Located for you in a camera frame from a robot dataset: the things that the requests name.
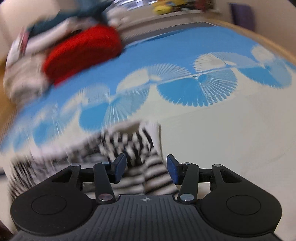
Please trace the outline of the black white striped sweater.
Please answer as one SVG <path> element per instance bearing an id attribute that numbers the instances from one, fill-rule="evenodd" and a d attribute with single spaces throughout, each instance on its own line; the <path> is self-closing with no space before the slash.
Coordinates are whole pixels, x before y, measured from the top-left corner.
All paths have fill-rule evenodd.
<path id="1" fill-rule="evenodd" d="M 125 154 L 127 164 L 118 184 L 112 184 L 116 197 L 121 194 L 178 195 L 162 158 L 160 126 L 154 121 L 125 121 L 71 145 L 32 149 L 27 156 L 11 162 L 9 195 L 15 200 L 25 191 L 71 164 L 91 168 L 112 163 Z"/>

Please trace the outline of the blue white patterned bedsheet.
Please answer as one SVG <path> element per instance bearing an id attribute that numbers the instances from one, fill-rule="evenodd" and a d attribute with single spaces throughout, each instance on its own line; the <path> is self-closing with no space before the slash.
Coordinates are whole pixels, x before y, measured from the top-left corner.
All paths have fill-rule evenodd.
<path id="1" fill-rule="evenodd" d="M 123 121 L 156 121 L 164 156 L 220 163 L 274 195 L 276 233 L 295 239 L 295 60 L 223 27 L 180 30 L 128 45 L 18 114 L 1 148 L 15 156 L 69 149 Z"/>

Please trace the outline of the red knitted pillow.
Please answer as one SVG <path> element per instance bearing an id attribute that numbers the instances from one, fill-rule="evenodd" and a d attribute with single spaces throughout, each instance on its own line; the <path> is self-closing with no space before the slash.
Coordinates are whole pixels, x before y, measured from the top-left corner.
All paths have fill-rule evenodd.
<path id="1" fill-rule="evenodd" d="M 98 24 L 55 46 L 43 63 L 43 72 L 57 86 L 82 70 L 119 56 L 122 49 L 117 30 Z"/>

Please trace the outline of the grey white folded blanket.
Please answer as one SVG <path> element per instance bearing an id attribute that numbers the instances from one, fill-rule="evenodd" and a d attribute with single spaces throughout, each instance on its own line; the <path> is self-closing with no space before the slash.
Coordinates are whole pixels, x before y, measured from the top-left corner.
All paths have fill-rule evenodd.
<path id="1" fill-rule="evenodd" d="M 3 84 L 10 101 L 22 106 L 47 91 L 50 81 L 42 71 L 47 51 L 70 34 L 96 24 L 93 18 L 70 17 L 31 38 L 28 31 L 21 30 L 6 59 Z"/>

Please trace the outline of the purple box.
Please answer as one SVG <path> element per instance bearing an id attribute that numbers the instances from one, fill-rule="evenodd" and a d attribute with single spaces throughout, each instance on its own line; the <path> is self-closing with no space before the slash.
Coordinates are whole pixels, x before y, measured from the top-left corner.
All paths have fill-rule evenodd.
<path id="1" fill-rule="evenodd" d="M 234 25 L 255 31 L 255 15 L 252 8 L 246 4 L 229 3 L 231 17 Z"/>

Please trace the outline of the yellow plush toy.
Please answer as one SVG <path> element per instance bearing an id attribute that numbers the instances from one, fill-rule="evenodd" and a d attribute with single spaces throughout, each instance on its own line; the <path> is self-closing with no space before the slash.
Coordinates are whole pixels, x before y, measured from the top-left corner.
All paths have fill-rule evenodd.
<path id="1" fill-rule="evenodd" d="M 180 11 L 187 4 L 185 0 L 163 0 L 152 4 L 153 11 L 157 15 L 164 15 L 175 11 Z"/>

